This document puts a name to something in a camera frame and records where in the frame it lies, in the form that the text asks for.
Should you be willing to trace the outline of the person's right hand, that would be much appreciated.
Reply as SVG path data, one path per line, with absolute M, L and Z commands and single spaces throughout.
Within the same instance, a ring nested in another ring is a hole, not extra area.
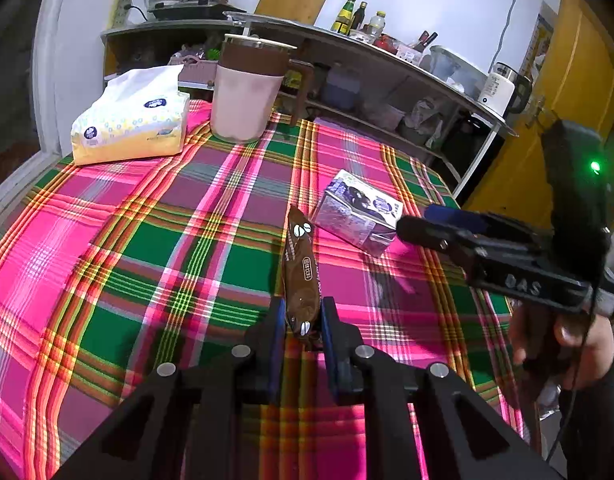
M 540 310 L 542 307 L 531 304 L 518 304 L 513 310 L 508 335 L 516 365 L 535 358 L 533 344 L 528 339 L 528 323 Z M 608 318 L 586 313 L 560 314 L 554 321 L 554 339 L 561 350 L 572 350 L 578 356 L 560 375 L 559 382 L 564 389 L 590 387 L 608 374 L 614 360 L 614 335 Z

